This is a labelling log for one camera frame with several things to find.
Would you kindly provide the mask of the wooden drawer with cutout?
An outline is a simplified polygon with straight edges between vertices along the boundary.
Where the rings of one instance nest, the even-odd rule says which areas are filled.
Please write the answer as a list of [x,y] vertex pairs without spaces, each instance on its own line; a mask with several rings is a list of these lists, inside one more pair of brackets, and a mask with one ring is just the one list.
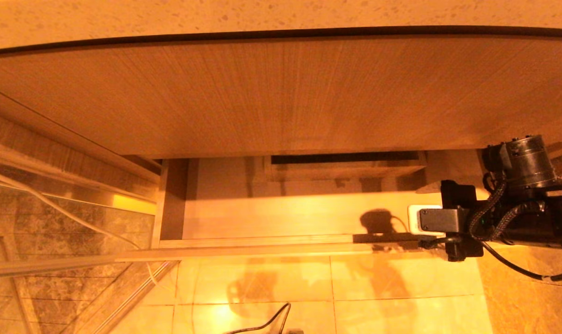
[[172,159],[162,164],[149,250],[141,262],[190,258],[289,257],[416,251],[417,244],[354,244],[353,235],[408,233],[410,205],[440,205],[440,180],[466,180],[478,199],[478,153],[430,151],[427,166],[408,175],[349,177],[298,173],[268,157]]

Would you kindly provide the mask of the wooden vanity cabinet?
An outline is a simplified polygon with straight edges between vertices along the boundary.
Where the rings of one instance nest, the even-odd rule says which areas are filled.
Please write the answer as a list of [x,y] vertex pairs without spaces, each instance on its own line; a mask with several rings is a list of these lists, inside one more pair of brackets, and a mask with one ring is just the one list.
[[562,29],[211,32],[0,49],[0,151],[126,188],[125,160],[562,142]]

